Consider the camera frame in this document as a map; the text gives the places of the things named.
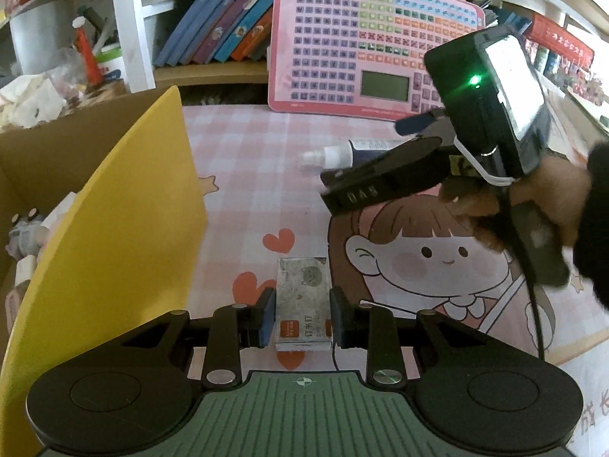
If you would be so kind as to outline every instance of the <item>pink keyboard board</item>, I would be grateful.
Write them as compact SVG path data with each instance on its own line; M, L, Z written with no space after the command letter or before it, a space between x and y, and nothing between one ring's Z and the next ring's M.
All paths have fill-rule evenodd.
M426 51L483 29L463 0L275 0L275 111L398 120L441 106Z

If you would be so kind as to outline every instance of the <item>colorful button grid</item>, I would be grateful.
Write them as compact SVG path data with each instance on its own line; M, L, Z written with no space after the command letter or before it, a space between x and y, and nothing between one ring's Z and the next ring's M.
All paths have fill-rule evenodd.
M440 104L426 51L482 27L474 10L444 0L296 0L290 98L354 103L357 62L415 69L415 112Z

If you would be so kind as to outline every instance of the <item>pink blush cheek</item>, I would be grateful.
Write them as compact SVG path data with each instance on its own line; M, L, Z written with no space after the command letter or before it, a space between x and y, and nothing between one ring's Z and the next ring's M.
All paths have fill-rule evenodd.
M415 253L398 254L392 260L394 272L402 280L421 280L427 276L427 264Z
M471 267L478 275L490 278L496 274L499 260L505 258L492 251L479 250L470 254L468 259L471 259Z

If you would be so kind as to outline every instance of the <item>cartoon ear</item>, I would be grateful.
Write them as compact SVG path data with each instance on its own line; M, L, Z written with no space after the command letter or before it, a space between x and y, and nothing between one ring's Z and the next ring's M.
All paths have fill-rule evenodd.
M346 241L346 256L358 271L367 276L380 275L376 258L373 254L374 244L361 235L354 235Z

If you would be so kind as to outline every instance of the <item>white bright screen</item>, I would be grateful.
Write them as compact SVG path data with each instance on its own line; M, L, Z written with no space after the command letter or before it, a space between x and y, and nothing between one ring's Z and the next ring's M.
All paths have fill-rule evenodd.
M486 54L503 87L507 106L512 110L514 135L521 140L544 102L539 83L515 36L491 44Z

